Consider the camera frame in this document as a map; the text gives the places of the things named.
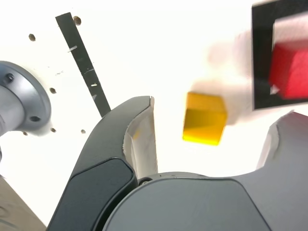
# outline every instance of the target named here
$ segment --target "white panel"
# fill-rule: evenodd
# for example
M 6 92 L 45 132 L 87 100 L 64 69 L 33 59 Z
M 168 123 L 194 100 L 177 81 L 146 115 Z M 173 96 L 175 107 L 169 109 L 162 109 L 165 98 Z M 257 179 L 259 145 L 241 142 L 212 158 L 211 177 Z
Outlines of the white panel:
M 78 29 L 111 108 L 134 96 L 155 97 L 161 172 L 230 176 L 255 170 L 269 126 L 292 109 L 307 109 L 291 105 L 252 112 L 252 2 L 261 1 L 69 1 L 40 9 L 27 1 L 13 14 L 3 11 L 0 60 L 38 78 L 49 93 L 52 118 L 45 133 L 10 132 L 0 138 L 0 174 L 48 224 L 100 120 L 55 20 L 66 12 L 82 20 Z M 35 42 L 29 40 L 30 33 Z M 57 93 L 51 94 L 50 87 Z M 220 146 L 182 141 L 190 90 L 225 98 L 229 120 Z

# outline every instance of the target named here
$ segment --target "red block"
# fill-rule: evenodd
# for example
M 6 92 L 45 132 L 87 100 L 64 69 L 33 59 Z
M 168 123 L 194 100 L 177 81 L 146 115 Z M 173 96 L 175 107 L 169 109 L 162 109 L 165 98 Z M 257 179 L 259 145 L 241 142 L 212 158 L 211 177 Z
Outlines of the red block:
M 308 40 L 275 44 L 269 82 L 284 99 L 308 98 Z

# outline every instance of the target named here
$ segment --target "hole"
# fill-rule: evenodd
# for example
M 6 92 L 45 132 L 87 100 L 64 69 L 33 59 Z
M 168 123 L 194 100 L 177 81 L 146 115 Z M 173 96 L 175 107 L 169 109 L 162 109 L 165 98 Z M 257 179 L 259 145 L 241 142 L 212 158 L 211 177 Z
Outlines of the hole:
M 31 116 L 31 117 L 30 117 L 30 120 L 31 120 L 32 122 L 39 122 L 39 121 L 40 121 L 40 118 L 37 117 L 37 116 Z
M 50 92 L 51 92 L 52 94 L 57 93 L 55 88 L 49 88 L 49 90 L 50 90 Z
M 73 19 L 74 19 L 75 24 L 76 24 L 77 26 L 80 26 L 80 24 L 81 24 L 81 19 L 80 19 L 78 16 L 74 16 Z
M 29 34 L 29 39 L 34 42 L 35 41 L 35 36 L 34 34 Z

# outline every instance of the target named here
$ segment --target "yellow cube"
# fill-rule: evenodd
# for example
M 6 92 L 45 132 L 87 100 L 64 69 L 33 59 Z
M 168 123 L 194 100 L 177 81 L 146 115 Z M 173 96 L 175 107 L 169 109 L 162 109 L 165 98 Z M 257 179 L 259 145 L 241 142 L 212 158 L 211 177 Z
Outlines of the yellow cube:
M 227 123 L 227 110 L 219 96 L 189 92 L 183 140 L 218 145 Z

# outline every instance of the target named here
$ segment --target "black frame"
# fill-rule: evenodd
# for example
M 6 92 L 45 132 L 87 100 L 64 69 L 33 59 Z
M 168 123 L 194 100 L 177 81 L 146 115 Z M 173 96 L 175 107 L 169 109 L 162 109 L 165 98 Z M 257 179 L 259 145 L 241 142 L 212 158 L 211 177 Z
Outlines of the black frame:
M 252 51 L 254 109 L 308 102 L 284 100 L 270 94 L 270 74 L 273 30 L 276 19 L 308 11 L 308 0 L 279 0 L 252 7 Z

